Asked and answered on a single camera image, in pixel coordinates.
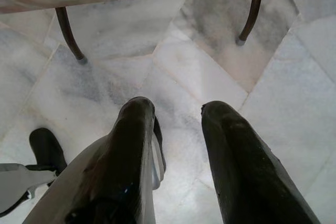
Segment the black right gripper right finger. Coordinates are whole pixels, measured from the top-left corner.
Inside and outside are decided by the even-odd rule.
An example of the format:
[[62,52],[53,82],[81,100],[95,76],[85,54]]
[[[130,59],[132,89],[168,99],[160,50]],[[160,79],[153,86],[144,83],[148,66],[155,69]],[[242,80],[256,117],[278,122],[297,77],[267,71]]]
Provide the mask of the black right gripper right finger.
[[319,223],[281,161],[230,105],[204,104],[202,131],[224,223]]

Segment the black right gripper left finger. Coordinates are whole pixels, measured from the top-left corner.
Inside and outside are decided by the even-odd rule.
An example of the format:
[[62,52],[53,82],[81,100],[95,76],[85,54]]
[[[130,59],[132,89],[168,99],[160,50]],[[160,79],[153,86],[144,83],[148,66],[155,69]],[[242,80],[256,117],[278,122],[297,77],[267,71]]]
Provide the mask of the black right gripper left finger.
[[164,163],[155,107],[125,103],[111,132],[84,149],[52,183],[25,223],[155,223],[153,191]]

